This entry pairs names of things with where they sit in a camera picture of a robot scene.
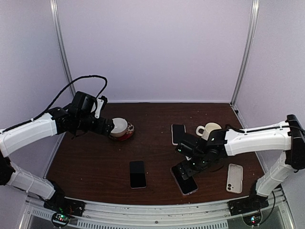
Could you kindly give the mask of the white phone case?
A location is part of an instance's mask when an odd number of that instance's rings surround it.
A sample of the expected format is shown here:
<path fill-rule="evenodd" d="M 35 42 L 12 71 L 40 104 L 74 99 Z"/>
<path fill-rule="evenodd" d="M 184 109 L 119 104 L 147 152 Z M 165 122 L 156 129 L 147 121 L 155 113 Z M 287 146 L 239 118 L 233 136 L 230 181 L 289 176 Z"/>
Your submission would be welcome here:
<path fill-rule="evenodd" d="M 226 191 L 240 194 L 243 190 L 243 167 L 229 164 L 226 182 Z"/>

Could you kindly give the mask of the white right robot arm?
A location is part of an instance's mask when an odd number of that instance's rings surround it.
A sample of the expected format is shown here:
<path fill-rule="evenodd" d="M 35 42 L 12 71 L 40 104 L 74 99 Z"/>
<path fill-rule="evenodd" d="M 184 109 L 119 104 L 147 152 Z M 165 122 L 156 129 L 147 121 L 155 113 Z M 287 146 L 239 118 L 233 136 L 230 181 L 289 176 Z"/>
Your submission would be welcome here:
<path fill-rule="evenodd" d="M 305 131 L 293 114 L 285 121 L 268 126 L 237 129 L 226 125 L 224 129 L 213 128 L 206 134 L 185 134 L 176 151 L 187 159 L 173 166 L 172 173 L 176 179 L 188 180 L 222 158 L 268 150 L 282 153 L 270 170 L 253 184 L 254 190 L 244 200 L 246 209 L 253 211 L 294 170 L 305 167 Z"/>

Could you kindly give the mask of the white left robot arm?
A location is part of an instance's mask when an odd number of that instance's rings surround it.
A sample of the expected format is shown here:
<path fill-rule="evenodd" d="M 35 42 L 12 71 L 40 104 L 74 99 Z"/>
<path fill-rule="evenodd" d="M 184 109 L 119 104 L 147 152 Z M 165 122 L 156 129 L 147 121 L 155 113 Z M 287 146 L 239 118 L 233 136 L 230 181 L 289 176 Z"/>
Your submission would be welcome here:
<path fill-rule="evenodd" d="M 22 169 L 9 159 L 16 150 L 40 139 L 60 135 L 65 132 L 76 134 L 77 131 L 93 132 L 109 136 L 114 129 L 112 119 L 95 117 L 93 113 L 75 115 L 56 107 L 40 118 L 29 120 L 11 130 L 0 132 L 0 184 L 16 187 L 35 194 L 64 212 L 69 204 L 65 194 L 54 182 L 43 179 Z"/>

